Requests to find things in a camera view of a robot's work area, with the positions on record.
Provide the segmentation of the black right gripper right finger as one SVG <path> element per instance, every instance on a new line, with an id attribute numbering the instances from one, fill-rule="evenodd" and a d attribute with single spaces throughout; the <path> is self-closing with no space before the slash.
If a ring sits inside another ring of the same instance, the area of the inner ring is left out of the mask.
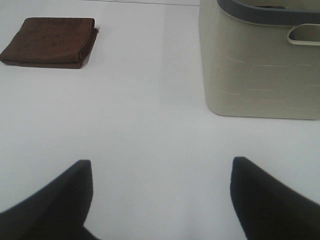
<path id="1" fill-rule="evenodd" d="M 320 238 L 320 205 L 245 157 L 233 159 L 230 197 L 248 240 Z"/>

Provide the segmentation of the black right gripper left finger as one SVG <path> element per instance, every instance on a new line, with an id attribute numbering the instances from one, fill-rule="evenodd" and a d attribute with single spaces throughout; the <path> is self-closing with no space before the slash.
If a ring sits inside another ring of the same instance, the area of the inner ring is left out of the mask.
<path id="1" fill-rule="evenodd" d="M 42 189 L 1 212 L 2 240 L 95 240 L 85 221 L 93 198 L 90 160 L 78 160 Z"/>

